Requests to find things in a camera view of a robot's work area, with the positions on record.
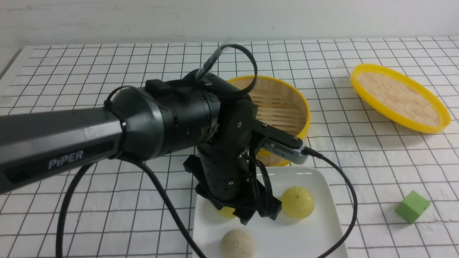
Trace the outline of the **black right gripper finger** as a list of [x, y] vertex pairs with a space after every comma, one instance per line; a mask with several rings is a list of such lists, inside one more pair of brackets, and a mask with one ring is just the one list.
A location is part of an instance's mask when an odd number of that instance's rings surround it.
[[241, 224], [247, 225], [255, 212], [256, 210], [235, 210], [235, 216], [238, 217]]

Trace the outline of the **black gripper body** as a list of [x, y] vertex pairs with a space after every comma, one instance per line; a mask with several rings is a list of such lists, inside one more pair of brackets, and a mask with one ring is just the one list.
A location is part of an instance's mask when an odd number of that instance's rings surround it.
[[201, 144], [198, 155], [190, 155], [183, 164], [197, 178], [197, 194], [218, 210], [259, 212], [262, 196], [274, 196], [265, 165], [249, 150], [250, 140], [240, 137]]

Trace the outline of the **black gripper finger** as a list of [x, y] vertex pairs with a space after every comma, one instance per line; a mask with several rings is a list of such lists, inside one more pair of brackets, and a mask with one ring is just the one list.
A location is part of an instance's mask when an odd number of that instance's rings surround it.
[[275, 221], [282, 209], [282, 202], [272, 195], [262, 196], [262, 208], [259, 210], [259, 216], [262, 218], [269, 218]]

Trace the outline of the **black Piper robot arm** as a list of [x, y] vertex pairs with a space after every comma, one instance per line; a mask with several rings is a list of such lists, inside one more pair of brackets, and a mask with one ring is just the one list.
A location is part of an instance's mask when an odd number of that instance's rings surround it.
[[257, 107], [248, 93], [210, 74], [148, 80], [102, 107], [1, 116], [1, 193], [109, 158], [147, 161], [197, 147], [183, 163], [197, 194], [231, 207], [242, 224], [276, 219], [281, 202], [257, 180]]

